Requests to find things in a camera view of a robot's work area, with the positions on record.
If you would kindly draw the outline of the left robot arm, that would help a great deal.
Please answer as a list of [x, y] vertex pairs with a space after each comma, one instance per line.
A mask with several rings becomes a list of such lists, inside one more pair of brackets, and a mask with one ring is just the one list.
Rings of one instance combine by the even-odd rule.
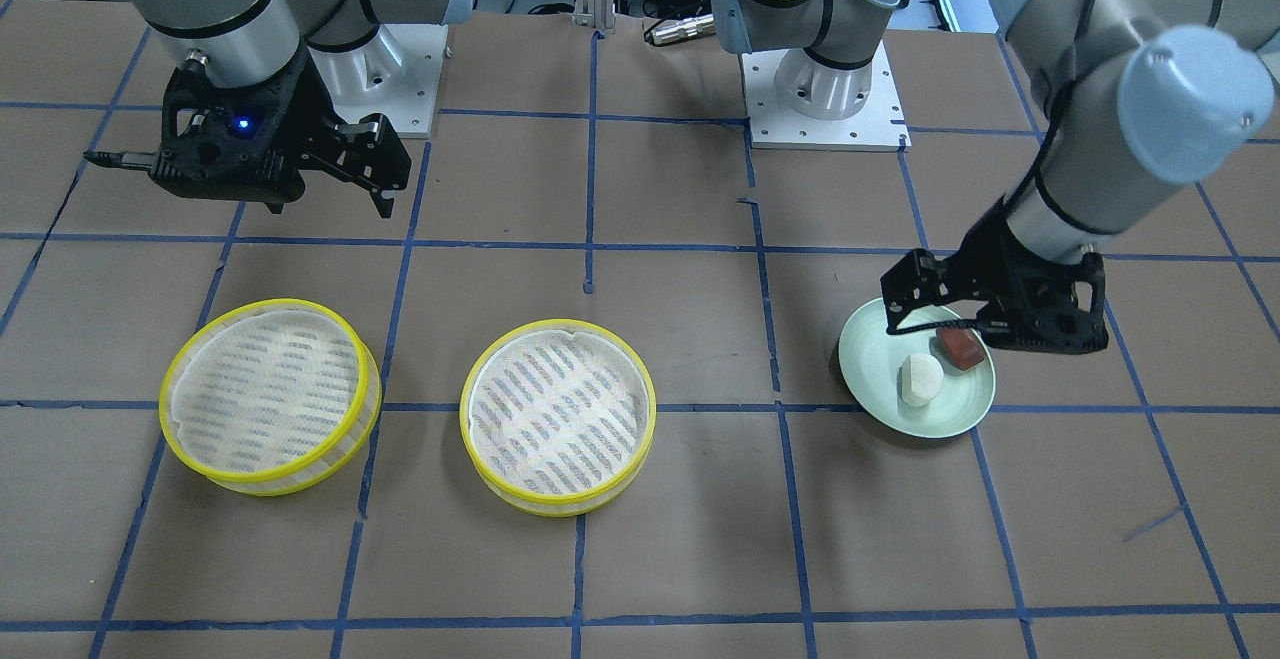
[[[783, 50], [785, 102], [855, 113], [900, 0], [712, 0], [727, 52]], [[1277, 0], [989, 0], [1050, 122], [1030, 168], [948, 258], [913, 250], [881, 280], [888, 335], [927, 331], [927, 305], [980, 303], [948, 328], [1018, 352], [1108, 345], [1102, 246], [1206, 180], [1274, 111], [1263, 54]]]

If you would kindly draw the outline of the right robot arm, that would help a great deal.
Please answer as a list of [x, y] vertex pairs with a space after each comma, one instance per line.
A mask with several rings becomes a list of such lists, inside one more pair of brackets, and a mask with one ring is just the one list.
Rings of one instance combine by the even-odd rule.
[[151, 152], [88, 150], [186, 200], [282, 212], [323, 171], [390, 218], [410, 180], [399, 131], [434, 111], [393, 27], [447, 29], [472, 0], [131, 0], [175, 61]]

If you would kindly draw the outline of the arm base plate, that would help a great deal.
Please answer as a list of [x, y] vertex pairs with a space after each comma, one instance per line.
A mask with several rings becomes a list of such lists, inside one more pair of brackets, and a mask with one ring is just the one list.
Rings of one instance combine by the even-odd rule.
[[868, 65], [836, 70], [803, 49], [740, 56], [754, 148], [897, 152], [913, 139], [884, 44]]
[[379, 113], [401, 138], [429, 139], [442, 72], [451, 56], [448, 38], [447, 26], [393, 24], [380, 26], [357, 49], [308, 50], [344, 122]]

